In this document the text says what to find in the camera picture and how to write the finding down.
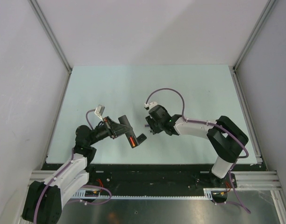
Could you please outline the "black remote control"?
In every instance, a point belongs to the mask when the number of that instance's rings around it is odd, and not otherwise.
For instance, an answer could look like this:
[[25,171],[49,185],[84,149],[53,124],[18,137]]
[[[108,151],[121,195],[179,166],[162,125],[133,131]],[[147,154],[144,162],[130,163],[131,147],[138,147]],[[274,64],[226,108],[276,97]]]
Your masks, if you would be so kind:
[[123,115],[121,117],[118,118],[120,124],[125,125],[129,130],[125,133],[130,145],[132,148],[135,148],[139,145],[136,135],[133,131],[133,127],[131,126],[128,118],[126,115]]

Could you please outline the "black battery cover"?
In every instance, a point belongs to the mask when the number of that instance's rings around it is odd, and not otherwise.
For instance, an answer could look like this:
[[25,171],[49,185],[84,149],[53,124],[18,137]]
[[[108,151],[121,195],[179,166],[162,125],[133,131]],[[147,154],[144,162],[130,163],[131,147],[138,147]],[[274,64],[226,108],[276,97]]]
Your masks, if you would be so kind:
[[138,137],[137,137],[137,142],[138,144],[142,144],[145,140],[147,139],[146,135],[145,134],[140,134]]

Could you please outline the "red orange battery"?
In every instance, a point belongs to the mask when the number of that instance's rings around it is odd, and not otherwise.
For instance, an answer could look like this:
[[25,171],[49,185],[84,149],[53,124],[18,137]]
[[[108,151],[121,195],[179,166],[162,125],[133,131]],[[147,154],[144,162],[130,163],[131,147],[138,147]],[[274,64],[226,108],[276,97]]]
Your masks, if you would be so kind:
[[132,147],[135,147],[135,146],[136,146],[136,144],[135,144],[135,142],[134,142],[134,140],[133,140],[133,137],[132,137],[132,136],[130,136],[129,140],[130,140],[130,142],[131,142]]

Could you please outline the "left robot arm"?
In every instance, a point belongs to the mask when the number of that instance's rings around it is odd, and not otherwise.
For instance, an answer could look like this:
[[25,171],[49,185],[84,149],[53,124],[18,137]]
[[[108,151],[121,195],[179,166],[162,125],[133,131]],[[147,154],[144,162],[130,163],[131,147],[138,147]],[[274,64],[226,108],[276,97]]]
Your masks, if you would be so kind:
[[81,125],[76,129],[75,146],[70,158],[57,171],[43,181],[33,181],[28,189],[22,211],[22,219],[34,224],[55,224],[73,194],[82,186],[93,186],[97,175],[91,172],[90,163],[95,157],[92,147],[107,137],[116,139],[121,135],[133,136],[133,128],[127,116],[114,122],[109,117],[102,119],[94,129]]

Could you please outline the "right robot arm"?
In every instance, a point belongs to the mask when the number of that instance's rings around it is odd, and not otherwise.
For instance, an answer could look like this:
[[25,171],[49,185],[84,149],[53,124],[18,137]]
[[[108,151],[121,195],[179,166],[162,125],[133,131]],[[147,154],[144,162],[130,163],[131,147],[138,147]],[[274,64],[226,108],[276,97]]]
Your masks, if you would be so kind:
[[227,116],[221,116],[214,123],[203,120],[185,119],[183,115],[171,116],[156,102],[145,104],[149,115],[145,118],[153,134],[191,135],[209,140],[217,153],[217,159],[209,174],[201,179],[207,186],[220,187],[226,175],[235,166],[249,141],[247,135]]

